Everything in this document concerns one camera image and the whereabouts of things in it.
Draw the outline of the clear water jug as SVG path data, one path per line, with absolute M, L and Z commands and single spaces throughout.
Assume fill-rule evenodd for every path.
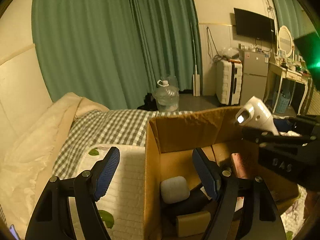
M 179 87 L 175 76 L 168 76 L 157 81 L 157 88 L 152 93 L 160 112 L 174 112 L 179 109 Z

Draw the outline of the white flat mop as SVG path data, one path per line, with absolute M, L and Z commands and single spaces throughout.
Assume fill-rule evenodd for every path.
M 193 96 L 200 96 L 200 75 L 197 72 L 197 59 L 196 59 L 196 48 L 195 48 L 195 40 L 193 33 L 192 23 L 190 24 L 191 28 L 191 38 L 193 44 L 193 59 L 194 59 L 194 73 L 193 73 Z

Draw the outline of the white suitcase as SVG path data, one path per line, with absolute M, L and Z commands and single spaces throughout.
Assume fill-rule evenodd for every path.
M 239 104 L 241 83 L 240 60 L 220 60 L 216 63 L 216 95 L 221 104 L 227 106 Z

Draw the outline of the black remote control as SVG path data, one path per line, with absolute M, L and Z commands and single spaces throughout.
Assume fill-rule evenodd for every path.
M 190 191 L 187 199 L 174 203 L 172 211 L 177 216 L 197 213 L 213 200 L 214 198 L 206 193 L 203 185 L 199 184 Z

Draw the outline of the green curtain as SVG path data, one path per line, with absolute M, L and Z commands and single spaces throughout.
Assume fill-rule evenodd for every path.
M 31 25 L 53 101 L 68 92 L 135 109 L 167 76 L 192 88 L 201 65 L 194 0 L 33 0 Z

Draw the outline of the blue waste basket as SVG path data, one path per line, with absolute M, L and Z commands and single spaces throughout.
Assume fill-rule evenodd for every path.
M 285 113 L 291 99 L 290 92 L 283 92 L 279 94 L 279 99 L 275 108 L 275 112 L 279 114 Z

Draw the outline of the black wall television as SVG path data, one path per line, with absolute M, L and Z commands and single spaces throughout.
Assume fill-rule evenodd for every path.
M 234 15 L 237 35 L 275 42 L 276 30 L 272 18 L 238 8 L 234 8 Z

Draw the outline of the silver mini fridge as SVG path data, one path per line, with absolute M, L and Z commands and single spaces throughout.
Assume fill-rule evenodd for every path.
M 240 60 L 242 62 L 240 105 L 244 105 L 253 96 L 262 100 L 267 83 L 268 56 L 242 50 Z

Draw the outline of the small tan cardboard box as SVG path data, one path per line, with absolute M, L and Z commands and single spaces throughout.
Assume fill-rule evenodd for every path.
M 201 211 L 176 217 L 176 230 L 178 237 L 189 237 L 205 232 L 211 220 L 208 211 Z

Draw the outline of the white floral quilt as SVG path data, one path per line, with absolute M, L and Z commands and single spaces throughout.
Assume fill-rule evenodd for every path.
M 112 228 L 106 228 L 111 239 L 143 239 L 145 147 L 115 144 L 95 144 L 76 150 L 73 177 L 102 160 L 115 146 L 120 151 L 120 162 L 107 189 L 106 195 L 96 203 L 98 210 L 110 213 L 114 218 Z M 90 155 L 97 148 L 98 155 Z M 69 198 L 73 225 L 77 239 L 85 239 L 76 214 L 74 198 Z

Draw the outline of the red rose patterned box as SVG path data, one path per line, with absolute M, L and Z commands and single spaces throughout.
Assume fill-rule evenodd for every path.
M 254 158 L 250 153 L 232 153 L 231 162 L 238 178 L 254 179 L 256 168 Z

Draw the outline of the white dressing table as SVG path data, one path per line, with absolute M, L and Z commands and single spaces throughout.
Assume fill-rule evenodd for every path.
M 276 101 L 275 101 L 274 106 L 272 107 L 272 113 L 274 114 L 276 112 L 276 107 L 277 107 L 277 104 L 278 104 L 278 101 L 279 101 L 280 91 L 281 91 L 281 88 L 282 88 L 283 80 L 289 80 L 289 81 L 293 81 L 294 82 L 293 92 L 291 94 L 291 98 L 290 98 L 289 104 L 291 104 L 291 102 L 293 100 L 293 95 L 294 95 L 294 92 L 295 92 L 296 84 L 300 83 L 300 84 L 304 85 L 304 93 L 303 93 L 302 99 L 300 101 L 300 105 L 299 105 L 298 112 L 297 112 L 298 114 L 300 114 L 302 106 L 303 106 L 303 103 L 304 103 L 304 100 L 306 99 L 306 96 L 307 96 L 307 93 L 308 93 L 308 82 L 309 82 L 310 77 L 308 77 L 306 75 L 303 75 L 303 74 L 300 74 L 297 71 L 292 71 L 292 70 L 283 68 L 280 65 L 275 64 L 273 62 L 269 62 L 268 63 L 268 74 L 267 74 L 267 83 L 266 83 L 266 89 L 265 89 L 265 96 L 264 96 L 264 99 L 263 99 L 264 103 L 267 102 L 269 94 L 270 94 L 270 91 L 271 91 L 271 79 L 272 79 L 273 74 L 279 76 L 280 80 L 279 80 L 279 87 L 278 87 L 278 93 L 277 93 L 277 96 L 276 96 Z

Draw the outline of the brown cardboard box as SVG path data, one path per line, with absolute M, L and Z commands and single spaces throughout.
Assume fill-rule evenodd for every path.
M 258 146 L 243 140 L 241 127 L 235 124 L 238 106 L 220 107 L 176 116 L 152 118 L 146 129 L 144 239 L 177 239 L 172 225 L 163 217 L 160 183 L 182 176 L 189 189 L 200 183 L 192 160 L 193 149 L 203 149 L 208 159 L 220 167 L 232 168 L 232 153 L 250 153 L 256 174 L 266 182 L 280 213 L 297 199 L 293 183 L 258 164 Z

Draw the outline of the oval white vanity mirror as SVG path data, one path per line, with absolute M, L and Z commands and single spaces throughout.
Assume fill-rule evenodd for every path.
M 277 36 L 277 51 L 281 57 L 289 58 L 294 51 L 294 43 L 288 27 L 282 25 Z

